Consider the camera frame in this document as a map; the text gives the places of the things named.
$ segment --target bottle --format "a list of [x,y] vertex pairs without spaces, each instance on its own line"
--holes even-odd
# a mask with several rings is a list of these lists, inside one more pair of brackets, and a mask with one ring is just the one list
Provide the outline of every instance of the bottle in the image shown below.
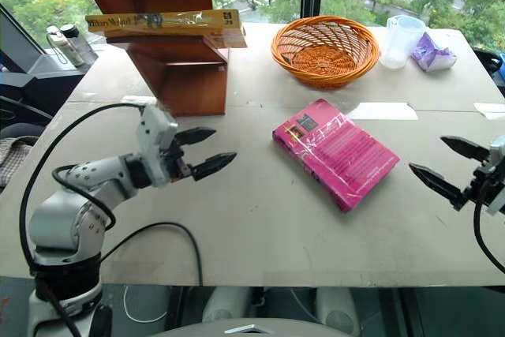
[[87,65],[92,65],[96,61],[98,55],[91,45],[89,45],[88,41],[86,41],[82,33],[79,32],[75,24],[65,24],[60,28],[60,31],[62,31],[67,40],[75,47]]
[[47,28],[47,42],[53,47],[53,49],[54,47],[57,47],[74,66],[78,67],[84,64],[84,59],[82,59],[79,53],[77,53],[75,48],[60,32],[58,27],[51,25]]

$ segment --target white table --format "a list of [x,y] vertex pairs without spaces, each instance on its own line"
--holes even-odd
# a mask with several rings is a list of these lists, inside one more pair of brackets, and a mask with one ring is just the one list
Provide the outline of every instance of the white table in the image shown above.
[[[453,79],[439,80],[438,87],[431,85],[437,79],[421,72],[408,81],[405,75],[417,69],[409,64],[394,73],[376,66],[342,91],[319,92],[299,84],[271,60],[267,45],[275,28],[248,25],[249,36],[263,31],[263,42],[231,52],[226,116],[179,120],[183,129],[202,125],[218,130],[204,143],[187,147],[188,161],[198,163],[226,151],[236,151],[238,157],[201,182],[187,179],[164,189],[144,189],[122,204],[104,251],[147,223],[170,220],[184,223],[196,235],[204,284],[209,286],[505,284],[505,275],[494,269],[473,239],[471,204],[454,211],[407,166],[430,166],[463,187],[476,164],[453,153],[439,136],[459,135],[488,144],[503,133],[505,121],[489,121],[473,108],[474,101],[503,102],[477,59],[463,52],[459,69],[471,68],[472,74],[457,73],[455,66],[440,74]],[[28,276],[17,213],[28,176],[54,136],[102,103],[124,95],[151,95],[124,52],[110,52],[83,79],[0,197],[0,275]],[[403,86],[397,79],[395,90],[386,91],[391,78],[401,76]],[[456,83],[456,77],[462,82]],[[444,102],[436,89],[451,99]],[[357,122],[402,160],[349,215],[341,214],[325,190],[271,141],[275,127],[320,97],[342,110],[365,100],[406,101],[419,117]],[[30,211],[57,189],[50,180],[51,168],[135,152],[137,122],[134,110],[109,110],[68,135],[39,177]],[[482,230],[493,252],[504,258],[503,218],[483,215]],[[151,230],[103,265],[103,279],[193,285],[196,270],[189,241],[175,230]]]

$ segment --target fabric cloth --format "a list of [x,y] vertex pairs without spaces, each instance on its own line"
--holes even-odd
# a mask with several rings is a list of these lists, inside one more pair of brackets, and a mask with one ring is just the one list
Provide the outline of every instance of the fabric cloth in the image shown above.
[[5,187],[23,163],[37,137],[4,138],[0,140],[0,187]]

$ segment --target woven basket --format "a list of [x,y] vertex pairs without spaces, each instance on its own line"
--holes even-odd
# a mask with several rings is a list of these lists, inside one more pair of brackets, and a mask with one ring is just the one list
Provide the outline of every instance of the woven basket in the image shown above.
[[317,88],[341,88],[367,73],[380,56],[363,25],[337,16],[299,19],[271,43],[274,60],[300,81]]

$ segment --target measuring cup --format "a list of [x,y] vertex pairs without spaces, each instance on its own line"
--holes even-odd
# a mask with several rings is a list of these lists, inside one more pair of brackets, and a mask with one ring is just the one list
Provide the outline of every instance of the measuring cup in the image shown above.
[[402,68],[425,33],[425,29],[425,23],[415,17],[398,15],[387,19],[387,37],[380,55],[380,63],[389,69]]

